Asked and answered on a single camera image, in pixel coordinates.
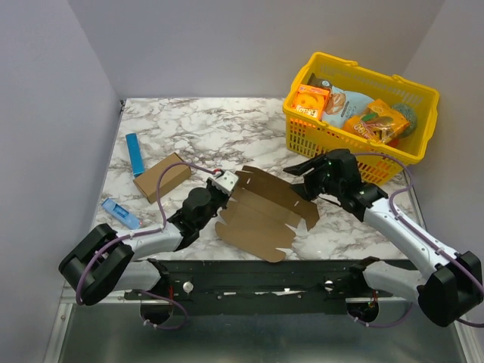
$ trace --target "red wire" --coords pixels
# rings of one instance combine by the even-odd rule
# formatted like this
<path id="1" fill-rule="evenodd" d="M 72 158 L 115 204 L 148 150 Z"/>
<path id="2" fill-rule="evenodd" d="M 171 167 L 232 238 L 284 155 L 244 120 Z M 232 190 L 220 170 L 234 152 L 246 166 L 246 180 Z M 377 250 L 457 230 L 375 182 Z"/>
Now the red wire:
<path id="1" fill-rule="evenodd" d="M 373 308 L 377 303 L 377 301 L 378 301 L 377 291 L 373 290 L 373 301 L 371 302 L 370 307 Z"/>

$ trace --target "yellow basket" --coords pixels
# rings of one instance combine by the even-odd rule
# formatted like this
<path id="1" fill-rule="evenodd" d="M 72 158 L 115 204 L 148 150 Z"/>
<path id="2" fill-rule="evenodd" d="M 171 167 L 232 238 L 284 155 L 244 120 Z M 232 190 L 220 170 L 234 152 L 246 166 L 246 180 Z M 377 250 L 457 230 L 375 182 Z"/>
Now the yellow basket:
<path id="1" fill-rule="evenodd" d="M 417 114 L 417 129 L 399 142 L 399 149 L 366 140 L 326 123 L 296 112 L 291 108 L 300 84 L 306 84 L 314 73 L 345 91 L 360 92 L 387 104 L 399 102 L 411 106 Z M 325 53 L 314 53 L 299 71 L 289 95 L 284 101 L 286 114 L 286 145 L 307 157 L 337 148 L 353 153 L 374 152 L 390 155 L 405 165 L 416 164 L 424 158 L 427 142 L 432 138 L 437 121 L 437 90 L 408 81 L 401 76 L 383 74 L 360 67 L 353 60 L 344 60 Z M 402 171 L 394 161 L 385 157 L 358 157 L 358 167 L 367 182 L 383 185 Z"/>

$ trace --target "screw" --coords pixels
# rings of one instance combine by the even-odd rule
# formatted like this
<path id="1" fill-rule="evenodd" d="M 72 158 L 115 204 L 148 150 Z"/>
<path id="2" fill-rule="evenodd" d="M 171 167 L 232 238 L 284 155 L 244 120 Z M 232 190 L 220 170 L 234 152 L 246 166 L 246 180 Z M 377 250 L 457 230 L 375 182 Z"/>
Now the screw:
<path id="1" fill-rule="evenodd" d="M 183 291 L 186 293 L 191 293 L 191 291 L 194 289 L 194 285 L 190 282 L 187 281 L 183 284 Z"/>
<path id="2" fill-rule="evenodd" d="M 331 280 L 328 280 L 324 283 L 324 289 L 330 293 L 331 291 L 334 290 L 334 284 L 333 284 L 333 281 Z"/>

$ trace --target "small cardboard box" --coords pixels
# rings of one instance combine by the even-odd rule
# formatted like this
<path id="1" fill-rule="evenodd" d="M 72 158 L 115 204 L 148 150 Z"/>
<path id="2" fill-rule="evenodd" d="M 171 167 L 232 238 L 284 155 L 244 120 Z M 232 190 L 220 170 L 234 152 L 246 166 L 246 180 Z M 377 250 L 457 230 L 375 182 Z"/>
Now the small cardboard box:
<path id="1" fill-rule="evenodd" d="M 181 161 L 183 160 L 177 154 L 173 153 L 133 180 L 139 191 L 148 199 L 148 202 L 154 203 L 157 199 L 157 182 L 163 170 Z M 184 180 L 190 178 L 190 175 L 191 170 L 189 166 L 180 165 L 171 168 L 161 180 L 160 196 L 162 197 L 180 185 Z"/>
<path id="2" fill-rule="evenodd" d="M 236 172 L 237 187 L 220 212 L 225 223 L 215 230 L 224 242 L 269 262 L 282 261 L 286 254 L 278 248 L 291 248 L 301 218 L 308 231 L 319 220 L 314 203 L 302 199 L 290 189 L 290 183 L 261 169 L 244 166 Z"/>

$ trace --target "food package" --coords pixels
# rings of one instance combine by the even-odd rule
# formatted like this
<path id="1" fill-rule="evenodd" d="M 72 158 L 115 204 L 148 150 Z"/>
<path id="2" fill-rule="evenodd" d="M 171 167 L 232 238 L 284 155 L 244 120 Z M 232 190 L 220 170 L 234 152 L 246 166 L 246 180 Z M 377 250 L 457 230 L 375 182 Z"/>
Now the food package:
<path id="1" fill-rule="evenodd" d="M 309 77 L 308 85 L 330 91 L 322 120 L 338 129 L 341 129 L 348 119 L 365 111 L 367 105 L 373 101 L 373 98 L 362 93 L 337 88 L 327 79 L 316 77 L 314 73 Z"/>
<path id="2" fill-rule="evenodd" d="M 330 91 L 327 89 L 300 85 L 294 98 L 293 109 L 320 120 L 329 98 Z"/>
<path id="3" fill-rule="evenodd" d="M 393 110 L 382 100 L 375 100 L 362 114 L 346 121 L 343 130 L 388 144 L 409 126 L 409 121 L 400 112 Z"/>

